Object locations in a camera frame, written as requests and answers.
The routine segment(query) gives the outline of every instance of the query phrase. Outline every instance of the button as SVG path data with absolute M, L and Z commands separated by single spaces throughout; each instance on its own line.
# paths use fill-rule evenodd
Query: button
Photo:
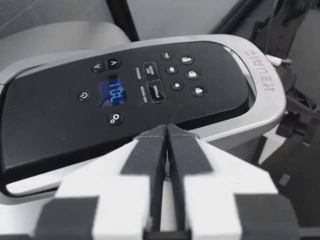
M 187 79 L 196 80 L 200 77 L 200 73 L 195 70 L 188 70 L 185 72 L 185 77 Z
M 184 88 L 184 84 L 181 81 L 173 81 L 171 82 L 171 88 L 175 91 L 180 91 Z
M 191 88 L 191 93 L 193 96 L 200 98 L 206 95 L 207 89 L 204 86 L 195 86 Z
M 122 124 L 122 122 L 124 121 L 124 116 L 122 116 L 118 112 L 113 112 L 109 114 L 106 121 L 109 126 L 116 127 Z
M 90 96 L 91 96 L 91 95 L 90 95 L 90 92 L 84 91 L 84 92 L 82 92 L 82 93 L 79 94 L 78 100 L 79 100 L 80 102 L 85 102 L 85 101 L 88 101 L 88 100 L 89 100 Z
M 107 61 L 108 70 L 116 69 L 120 66 L 120 61 L 117 58 L 111 58 Z
M 182 56 L 180 58 L 180 62 L 184 65 L 190 65 L 193 64 L 195 59 L 192 56 Z
M 163 52 L 163 53 L 161 53 L 161 57 L 163 60 L 172 59 L 172 53 L 171 52 Z
M 167 74 L 176 74 L 178 72 L 178 68 L 176 66 L 167 66 L 165 69 Z
M 165 90 L 162 87 L 161 81 L 149 82 L 148 89 L 153 103 L 158 104 L 166 100 Z
M 106 63 L 104 61 L 101 61 L 95 65 L 92 66 L 92 71 L 95 73 L 101 73 L 106 70 Z
M 160 80 L 157 64 L 155 62 L 145 62 L 142 65 L 142 68 L 147 82 Z

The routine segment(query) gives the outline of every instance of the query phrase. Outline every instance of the gray wall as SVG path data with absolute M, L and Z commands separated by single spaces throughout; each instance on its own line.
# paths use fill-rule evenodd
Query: gray wall
M 209 34 L 239 0 L 127 0 L 139 38 Z
M 0 38 L 64 21 L 113 22 L 105 0 L 0 0 Z

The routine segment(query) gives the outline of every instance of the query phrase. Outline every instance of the blue display screen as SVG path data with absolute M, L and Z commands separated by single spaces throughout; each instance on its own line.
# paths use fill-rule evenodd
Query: blue display screen
M 111 107 L 126 102 L 126 91 L 118 76 L 110 76 L 108 80 L 99 82 L 101 97 L 100 107 Z

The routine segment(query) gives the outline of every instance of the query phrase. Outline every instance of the black cord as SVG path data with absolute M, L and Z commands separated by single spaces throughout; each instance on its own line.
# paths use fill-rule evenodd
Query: black cord
M 274 0 L 273 6 L 272 6 L 272 9 L 271 9 L 271 15 L 270 15 L 270 18 L 269 18 L 269 23 L 268 23 L 268 32 L 267 32 L 266 40 L 265 40 L 265 50 L 264 50 L 264 54 L 268 54 L 269 41 L 270 41 L 270 33 L 271 33 L 272 23 L 273 23 L 273 21 L 274 21 L 274 17 L 275 17 L 275 13 L 276 13 L 278 1 L 279 1 L 279 0 Z

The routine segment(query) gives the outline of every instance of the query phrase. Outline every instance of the control panel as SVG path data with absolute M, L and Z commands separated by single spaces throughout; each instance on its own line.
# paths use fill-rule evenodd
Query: control panel
M 18 77 L 1 114 L 7 182 L 100 156 L 159 124 L 186 130 L 249 110 L 247 80 L 223 45 L 132 48 Z

